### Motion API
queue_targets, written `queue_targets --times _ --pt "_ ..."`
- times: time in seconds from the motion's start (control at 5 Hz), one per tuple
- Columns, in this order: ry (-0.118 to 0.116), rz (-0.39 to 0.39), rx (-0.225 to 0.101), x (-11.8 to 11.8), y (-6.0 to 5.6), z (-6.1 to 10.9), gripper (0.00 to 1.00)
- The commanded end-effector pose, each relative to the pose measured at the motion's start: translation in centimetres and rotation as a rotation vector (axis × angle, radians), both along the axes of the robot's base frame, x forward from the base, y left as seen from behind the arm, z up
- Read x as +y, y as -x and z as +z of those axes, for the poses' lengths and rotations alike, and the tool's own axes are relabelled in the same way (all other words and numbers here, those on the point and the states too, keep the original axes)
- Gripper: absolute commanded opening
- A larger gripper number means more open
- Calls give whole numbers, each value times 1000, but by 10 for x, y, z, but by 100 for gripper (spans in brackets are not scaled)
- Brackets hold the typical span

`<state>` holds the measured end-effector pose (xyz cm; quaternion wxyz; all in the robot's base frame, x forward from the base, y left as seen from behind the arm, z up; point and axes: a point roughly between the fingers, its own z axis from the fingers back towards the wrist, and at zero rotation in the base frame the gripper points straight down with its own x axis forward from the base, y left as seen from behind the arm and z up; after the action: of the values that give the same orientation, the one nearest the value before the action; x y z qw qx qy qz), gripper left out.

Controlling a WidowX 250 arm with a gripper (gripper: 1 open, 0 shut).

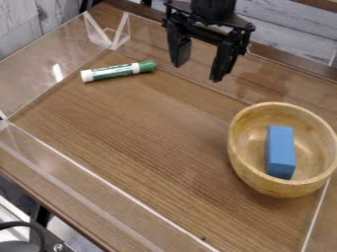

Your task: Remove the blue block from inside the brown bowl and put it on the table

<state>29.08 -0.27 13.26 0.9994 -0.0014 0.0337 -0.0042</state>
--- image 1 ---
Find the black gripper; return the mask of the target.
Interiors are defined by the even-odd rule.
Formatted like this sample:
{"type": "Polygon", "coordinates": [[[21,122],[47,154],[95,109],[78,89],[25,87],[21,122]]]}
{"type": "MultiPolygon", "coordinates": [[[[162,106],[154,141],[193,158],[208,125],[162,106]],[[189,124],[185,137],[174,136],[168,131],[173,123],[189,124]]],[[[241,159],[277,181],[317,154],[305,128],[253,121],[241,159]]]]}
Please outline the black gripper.
{"type": "Polygon", "coordinates": [[[164,27],[172,63],[182,67],[192,56],[192,38],[218,44],[210,68],[217,83],[232,72],[239,54],[244,55],[256,26],[235,13],[237,0],[168,0],[164,27]]]}

